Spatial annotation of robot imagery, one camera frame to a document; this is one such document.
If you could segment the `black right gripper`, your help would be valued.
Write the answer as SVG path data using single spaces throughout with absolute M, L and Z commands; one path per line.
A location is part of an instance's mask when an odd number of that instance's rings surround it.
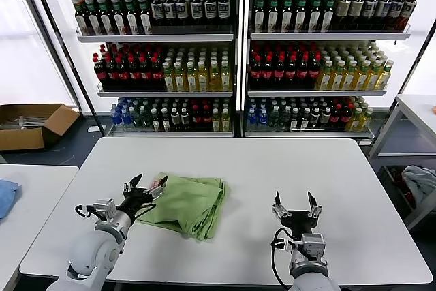
M 276 191 L 272 205 L 272 212 L 276 218 L 280 218 L 281 225 L 289 228 L 293 237 L 301 237 L 303 234 L 311 234 L 317 226 L 318 217 L 322 212 L 322 206 L 311 192 L 308 192 L 308 199 L 311 210 L 288 211 L 282 204 L 279 192 Z

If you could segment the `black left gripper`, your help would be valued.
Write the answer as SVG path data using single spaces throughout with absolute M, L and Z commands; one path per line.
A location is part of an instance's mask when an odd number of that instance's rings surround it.
M 168 176 L 165 175 L 153 181 L 149 188 L 142 189 L 137 187 L 141 178 L 142 173 L 133 177 L 123 187 L 124 200 L 121 203 L 121 211 L 130 218 L 139 218 L 144 213 L 154 209 L 156 204 L 153 201 L 163 194 L 168 180 Z

